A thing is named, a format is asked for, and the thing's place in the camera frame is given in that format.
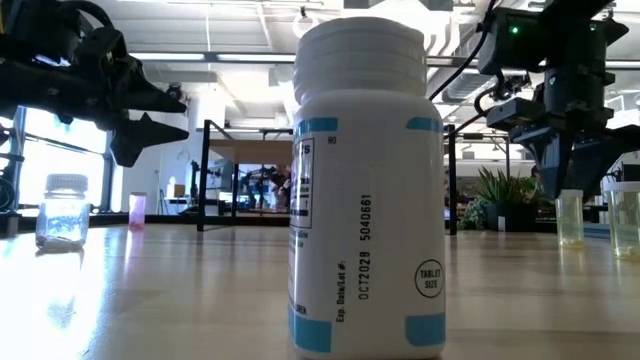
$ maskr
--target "glass jar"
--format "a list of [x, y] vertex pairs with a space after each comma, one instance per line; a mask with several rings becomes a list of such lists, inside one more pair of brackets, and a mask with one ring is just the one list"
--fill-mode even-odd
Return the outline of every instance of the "glass jar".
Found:
[[640, 182], [605, 184], [611, 246], [618, 259], [640, 261]]
[[565, 189], [556, 200], [558, 242], [561, 247], [581, 248], [584, 246], [582, 195], [581, 190]]
[[43, 250], [70, 251], [84, 246], [89, 229], [89, 203], [84, 175], [51, 174], [36, 224], [36, 246]]

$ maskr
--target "potted plant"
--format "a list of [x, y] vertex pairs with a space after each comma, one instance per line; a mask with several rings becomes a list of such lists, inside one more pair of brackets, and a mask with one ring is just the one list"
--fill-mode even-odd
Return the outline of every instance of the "potted plant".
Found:
[[478, 197], [469, 203], [467, 211], [465, 211], [462, 219], [460, 219], [460, 229], [462, 230], [484, 230], [487, 227], [487, 215], [485, 206], [487, 200]]
[[480, 169], [478, 194], [487, 204], [486, 220], [489, 229], [504, 231], [533, 231], [535, 228], [537, 191], [535, 178], [497, 175]]

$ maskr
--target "blue stripe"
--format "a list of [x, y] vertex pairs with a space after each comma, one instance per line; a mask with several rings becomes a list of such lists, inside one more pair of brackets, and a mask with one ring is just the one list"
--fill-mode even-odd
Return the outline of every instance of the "blue stripe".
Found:
[[442, 133], [442, 122], [431, 118], [415, 117], [407, 123], [409, 130], [424, 130]]
[[435, 315], [407, 316], [405, 336], [413, 346], [436, 346], [444, 344], [446, 319], [444, 313]]
[[338, 118], [311, 118], [300, 121], [293, 135], [297, 137], [312, 132], [337, 130]]
[[303, 318], [289, 305], [289, 333], [293, 343], [304, 350], [331, 352], [331, 323]]

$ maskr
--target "jar lid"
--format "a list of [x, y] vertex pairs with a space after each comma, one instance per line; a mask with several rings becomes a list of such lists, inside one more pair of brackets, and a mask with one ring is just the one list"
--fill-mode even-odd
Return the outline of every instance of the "jar lid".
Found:
[[50, 174], [47, 176], [47, 192], [71, 190], [83, 193], [89, 190], [89, 179], [79, 174]]
[[640, 191], [640, 181], [606, 183], [602, 191]]

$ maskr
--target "wooden table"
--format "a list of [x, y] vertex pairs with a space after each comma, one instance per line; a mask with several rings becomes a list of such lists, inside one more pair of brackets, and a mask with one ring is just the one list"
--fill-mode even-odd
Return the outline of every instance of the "wooden table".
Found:
[[[288, 229], [91, 229], [82, 254], [0, 240], [0, 359], [293, 360]], [[447, 238], [444, 360], [632, 360], [640, 264], [607, 242]]]
[[291, 141], [210, 140], [210, 149], [234, 164], [290, 165]]

